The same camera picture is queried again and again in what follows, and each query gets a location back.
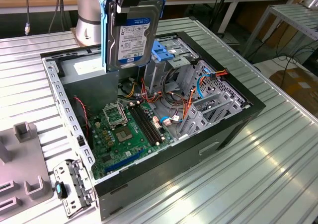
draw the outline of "power cord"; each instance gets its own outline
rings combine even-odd
[[[25,24],[24,33],[26,36],[28,36],[30,33],[29,0],[26,0],[26,16],[27,16],[27,22]]]
[[[64,32],[63,12],[64,12],[64,2],[63,0],[60,0],[60,20],[61,20],[62,30]]]
[[[51,21],[50,27],[49,27],[49,33],[51,33],[51,28],[52,28],[52,25],[53,25],[53,22],[54,22],[54,19],[55,19],[56,13],[57,13],[57,11],[58,11],[58,8],[59,8],[59,0],[56,0],[56,4],[55,4],[55,11],[54,11],[54,15],[53,15],[53,18],[52,18],[52,21]]]
[[[217,7],[217,4],[218,4],[218,0],[215,0],[215,3],[214,3],[214,7],[213,7],[213,10],[212,10],[212,16],[214,16],[214,12],[216,11],[216,7]]]
[[[273,31],[273,33],[267,38],[267,39],[265,39],[265,41],[260,45],[260,46],[258,46],[258,48],[254,51],[254,52],[252,52],[250,55],[248,55],[247,57],[246,57],[246,59],[248,60],[252,55],[256,55],[256,53],[258,52],[258,50],[261,48],[261,47],[263,47],[263,45],[264,44],[266,44],[266,42],[273,36],[273,34],[276,32],[276,30],[279,28],[279,26],[280,26],[280,24],[274,29],[274,31]]]
[[[282,38],[284,37],[284,35],[285,35],[285,33],[286,33],[286,31],[287,31],[287,29],[289,28],[289,25],[287,25],[286,26],[286,28],[284,29],[284,32],[282,33],[282,35],[280,36],[280,38],[279,38],[279,40],[278,40],[278,42],[277,42],[277,46],[276,46],[276,56],[278,55],[278,47],[279,47],[279,44],[280,44],[280,41],[282,40]]]
[[[224,1],[225,1],[225,0],[221,0],[221,1],[220,1],[220,4],[219,4],[219,6],[218,6],[218,9],[217,9],[216,13],[214,13],[214,14],[212,15],[212,19],[211,19],[211,21],[210,21],[210,23],[209,23],[209,26],[208,26],[208,28],[209,28],[211,31],[212,31],[213,25],[215,24],[215,22],[216,22],[216,20],[217,20],[217,17],[218,17],[218,14],[219,14],[219,12],[220,12],[220,9],[221,9],[221,7],[222,7],[223,4],[224,4]]]

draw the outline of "aluminum extrusion table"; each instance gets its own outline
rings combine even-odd
[[[250,35],[248,41],[246,42],[245,49],[242,53],[243,57],[245,57],[248,53],[253,41],[259,34],[261,28],[267,21],[270,14],[273,14],[277,18],[269,28],[268,32],[266,33],[262,41],[265,41],[274,32],[275,28],[281,21],[288,23],[289,25],[293,26],[295,29],[303,33],[303,36],[296,43],[296,47],[291,51],[291,53],[295,51],[297,46],[303,41],[303,39],[306,36],[312,38],[313,40],[318,40],[317,10],[308,9],[301,4],[270,5],[269,7],[267,7],[263,16],[261,17],[252,34]]]
[[[187,32],[266,108],[226,148],[104,223],[312,223],[318,215],[318,120],[199,22],[160,21],[158,34],[175,31]],[[53,167],[74,156],[39,53],[76,46],[70,32],[0,40],[0,129],[35,123],[52,186]],[[48,220],[99,223],[95,207],[68,220],[56,192],[3,223]]]

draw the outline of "metal rack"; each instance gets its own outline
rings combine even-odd
[[[263,41],[266,40],[273,33],[273,31],[281,21],[288,23],[289,25],[293,26],[295,29],[302,32],[304,35],[312,38],[313,40],[318,40],[318,10],[308,9],[301,4],[270,5],[259,20],[254,31],[250,35],[245,49],[242,53],[243,57],[245,57],[248,53],[253,41],[259,34],[261,28],[267,21],[270,14],[273,14],[277,18],[264,36]],[[304,36],[301,37],[296,44],[299,45],[303,39]]]

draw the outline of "yellow wire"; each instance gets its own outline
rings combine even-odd
[[[223,71],[217,71],[216,73],[224,73],[225,72],[225,69]]]
[[[125,97],[131,97],[131,96],[134,94],[135,85],[136,85],[136,83],[134,82],[134,83],[133,83],[133,88],[131,89],[131,92],[130,92],[127,96],[125,96]]]

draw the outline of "hard drive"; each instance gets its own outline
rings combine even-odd
[[[130,7],[124,25],[114,26],[114,9],[108,8],[107,70],[146,65],[151,59],[163,0],[140,0],[138,6]]]

